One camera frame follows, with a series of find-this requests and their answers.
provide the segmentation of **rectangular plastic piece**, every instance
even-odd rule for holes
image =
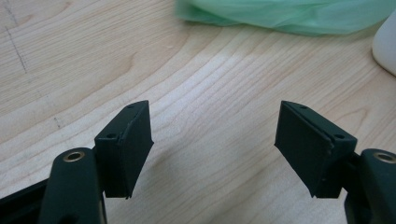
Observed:
[[[99,174],[107,198],[128,198],[154,143],[149,102],[125,106],[95,137]]]
[[[352,155],[356,144],[354,136],[314,110],[282,101],[275,146],[303,180],[311,196],[339,196],[342,183],[337,164]]]

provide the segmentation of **wooden table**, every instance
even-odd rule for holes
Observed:
[[[174,1],[0,2],[0,198],[50,174],[126,105],[149,100],[154,147],[114,223],[346,223],[274,147],[281,100],[396,152],[396,77],[378,25],[309,37],[181,21]]]

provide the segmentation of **plastic bag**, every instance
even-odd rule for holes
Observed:
[[[350,34],[384,20],[396,0],[177,0],[187,21],[246,23],[300,35]]]

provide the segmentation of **white object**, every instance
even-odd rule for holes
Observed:
[[[396,10],[376,32],[373,55],[379,65],[396,76]]]

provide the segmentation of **wood grain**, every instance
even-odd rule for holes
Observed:
[[[396,152],[396,78],[371,55],[378,25],[310,37],[180,21],[173,1],[0,1],[0,198],[149,100],[155,145],[109,223],[346,223],[311,199],[273,146],[281,100],[367,147]]]

